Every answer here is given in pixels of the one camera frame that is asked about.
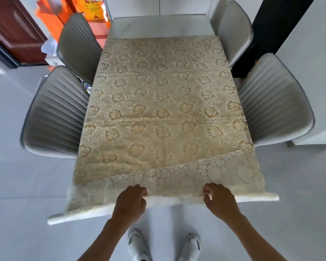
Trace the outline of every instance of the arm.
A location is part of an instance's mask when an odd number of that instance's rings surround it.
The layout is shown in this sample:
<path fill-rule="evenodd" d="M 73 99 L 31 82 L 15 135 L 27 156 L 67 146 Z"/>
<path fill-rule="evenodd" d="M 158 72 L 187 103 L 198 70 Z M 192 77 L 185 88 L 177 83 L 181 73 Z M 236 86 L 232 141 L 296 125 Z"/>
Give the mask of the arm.
<path fill-rule="evenodd" d="M 252 261 L 286 261 L 241 214 L 235 197 L 228 188 L 222 184 L 210 183 L 204 186 L 203 193 L 207 208 L 236 234 Z"/>
<path fill-rule="evenodd" d="M 114 212 L 99 236 L 78 261 L 108 261 L 121 237 L 143 214 L 146 188 L 129 186 L 117 198 Z"/>

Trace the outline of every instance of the dining table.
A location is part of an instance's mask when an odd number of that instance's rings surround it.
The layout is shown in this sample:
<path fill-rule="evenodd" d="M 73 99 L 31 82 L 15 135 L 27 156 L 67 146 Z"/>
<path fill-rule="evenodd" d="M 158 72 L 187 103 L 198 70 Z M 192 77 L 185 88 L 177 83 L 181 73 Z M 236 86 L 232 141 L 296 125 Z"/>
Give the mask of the dining table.
<path fill-rule="evenodd" d="M 278 200 L 265 181 L 222 44 L 206 16 L 112 23 L 87 107 L 68 205 L 56 224 L 111 214 L 129 185 L 148 207 Z"/>

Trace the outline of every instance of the shoe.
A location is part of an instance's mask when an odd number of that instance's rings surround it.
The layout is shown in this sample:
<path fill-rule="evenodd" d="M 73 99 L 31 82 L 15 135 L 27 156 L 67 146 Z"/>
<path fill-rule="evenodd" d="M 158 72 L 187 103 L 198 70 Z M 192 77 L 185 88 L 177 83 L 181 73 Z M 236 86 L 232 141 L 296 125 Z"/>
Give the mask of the shoe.
<path fill-rule="evenodd" d="M 200 239 L 194 234 L 187 237 L 179 261 L 197 261 L 200 255 Z"/>
<path fill-rule="evenodd" d="M 134 230 L 129 234 L 128 249 L 133 261 L 152 261 L 150 252 L 147 250 L 145 241 L 139 230 Z"/>

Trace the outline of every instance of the hand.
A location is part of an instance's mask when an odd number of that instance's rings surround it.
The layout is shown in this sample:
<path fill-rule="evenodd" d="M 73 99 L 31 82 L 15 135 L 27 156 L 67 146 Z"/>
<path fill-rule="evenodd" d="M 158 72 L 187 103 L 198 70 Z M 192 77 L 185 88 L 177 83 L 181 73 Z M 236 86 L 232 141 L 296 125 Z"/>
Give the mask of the hand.
<path fill-rule="evenodd" d="M 230 226 L 233 221 L 243 216 L 235 201 L 235 197 L 230 190 L 222 184 L 205 184 L 203 193 L 203 201 L 207 208 L 228 226 Z"/>
<path fill-rule="evenodd" d="M 143 198 L 144 195 L 147 195 L 147 190 L 140 187 L 139 184 L 126 188 L 116 200 L 111 219 L 128 229 L 145 211 L 146 201 Z"/>

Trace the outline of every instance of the person's left hand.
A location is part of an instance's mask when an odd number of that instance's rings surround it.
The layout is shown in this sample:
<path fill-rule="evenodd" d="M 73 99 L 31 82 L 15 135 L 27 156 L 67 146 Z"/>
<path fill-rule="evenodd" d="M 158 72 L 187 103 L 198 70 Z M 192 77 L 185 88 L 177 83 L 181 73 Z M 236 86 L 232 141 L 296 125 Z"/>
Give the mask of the person's left hand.
<path fill-rule="evenodd" d="M 143 214 L 146 201 L 143 198 L 147 190 L 139 184 L 129 186 L 118 196 L 111 219 L 128 229 Z"/>

